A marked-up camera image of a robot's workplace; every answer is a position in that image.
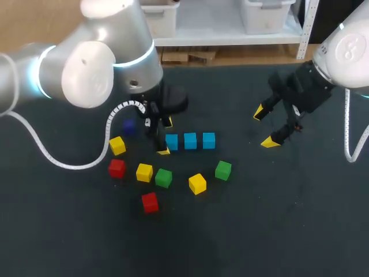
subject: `table surface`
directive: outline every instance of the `table surface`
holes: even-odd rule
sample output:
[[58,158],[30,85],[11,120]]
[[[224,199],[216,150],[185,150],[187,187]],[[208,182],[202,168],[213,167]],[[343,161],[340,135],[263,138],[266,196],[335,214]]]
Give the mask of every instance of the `table surface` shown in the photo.
[[[190,96],[171,133],[215,132],[217,149],[153,152],[140,129],[127,138],[124,180],[107,167],[62,170],[49,163],[25,128],[1,118],[0,275],[8,276],[367,276],[369,149],[344,156],[344,91],[303,119],[283,147],[260,143],[285,123],[282,105],[262,122],[253,114],[270,94],[268,75],[295,66],[169,68],[168,83]],[[114,92],[94,110],[45,100],[19,110],[49,152],[65,163],[97,158]],[[352,96],[351,151],[369,123],[369,100]],[[117,115],[112,137],[121,134]],[[214,178],[219,160],[232,163],[228,182]],[[139,163],[173,171],[166,190],[135,180]],[[188,177],[202,173],[194,196]],[[145,216],[141,195],[156,192],[160,212]]]

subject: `robot logo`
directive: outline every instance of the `robot logo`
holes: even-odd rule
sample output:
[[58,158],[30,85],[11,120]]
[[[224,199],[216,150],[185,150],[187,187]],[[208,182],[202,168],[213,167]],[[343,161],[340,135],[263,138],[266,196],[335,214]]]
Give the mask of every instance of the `robot logo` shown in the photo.
[[354,63],[361,59],[367,48],[364,36],[349,34],[341,39],[336,48],[336,59],[341,63]]

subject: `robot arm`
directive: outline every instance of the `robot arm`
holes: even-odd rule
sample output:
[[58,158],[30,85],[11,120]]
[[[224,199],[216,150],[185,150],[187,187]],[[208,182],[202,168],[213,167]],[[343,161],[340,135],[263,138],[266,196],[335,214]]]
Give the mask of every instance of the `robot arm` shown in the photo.
[[287,122],[261,144],[266,148],[281,146],[295,131],[301,132],[303,114],[313,113],[331,97],[334,87],[348,88],[345,110],[345,154],[354,162],[369,129],[364,133],[358,151],[351,158],[348,151],[349,89],[369,94],[369,0],[365,0],[321,44],[312,61],[301,64],[292,74],[269,78],[272,96],[259,106],[254,118],[262,120],[283,102]]
[[369,1],[365,0],[314,53],[314,64],[331,83],[369,93]]
[[[82,0],[84,21],[59,45],[31,43],[9,54],[19,76],[19,106],[50,98],[82,108],[103,104],[117,87],[145,107],[147,135],[167,150],[160,128],[187,107],[187,96],[163,81],[154,41],[138,0]],[[11,64],[0,59],[0,114],[14,105]]]

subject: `plastic container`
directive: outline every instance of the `plastic container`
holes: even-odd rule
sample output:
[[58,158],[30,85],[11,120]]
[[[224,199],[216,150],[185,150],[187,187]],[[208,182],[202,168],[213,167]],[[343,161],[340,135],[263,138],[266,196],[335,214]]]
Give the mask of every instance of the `plastic container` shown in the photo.
[[242,19],[248,34],[279,33],[296,0],[242,0]]
[[154,39],[175,36],[179,1],[140,0],[140,3]]

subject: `block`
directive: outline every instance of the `block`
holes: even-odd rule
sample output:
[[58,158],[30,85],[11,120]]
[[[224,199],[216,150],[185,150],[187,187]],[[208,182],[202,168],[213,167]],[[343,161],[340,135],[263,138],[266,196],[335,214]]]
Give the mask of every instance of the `block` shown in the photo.
[[165,142],[167,143],[167,147],[170,151],[178,150],[178,135],[177,134],[166,134]]
[[115,156],[126,152],[126,146],[121,137],[112,138],[109,141],[111,151]]
[[157,212],[159,210],[155,192],[142,195],[142,203],[146,214]]
[[215,133],[202,134],[202,149],[215,149]]
[[196,133],[184,134],[184,148],[186,150],[197,149]]
[[150,183],[152,174],[153,174],[152,166],[140,163],[136,171],[136,177],[138,181]]
[[173,180],[173,175],[171,171],[165,169],[159,169],[155,176],[155,184],[163,188],[169,188]]
[[135,122],[133,119],[123,121],[123,134],[125,136],[133,136],[136,133]]
[[223,181],[226,181],[228,180],[229,175],[231,175],[231,171],[232,171],[232,164],[223,162],[221,160],[217,168],[215,169],[215,177]]
[[206,180],[201,174],[197,174],[189,178],[190,189],[195,195],[206,191]]
[[123,178],[126,172],[126,163],[124,160],[111,160],[109,165],[109,173],[113,178]]

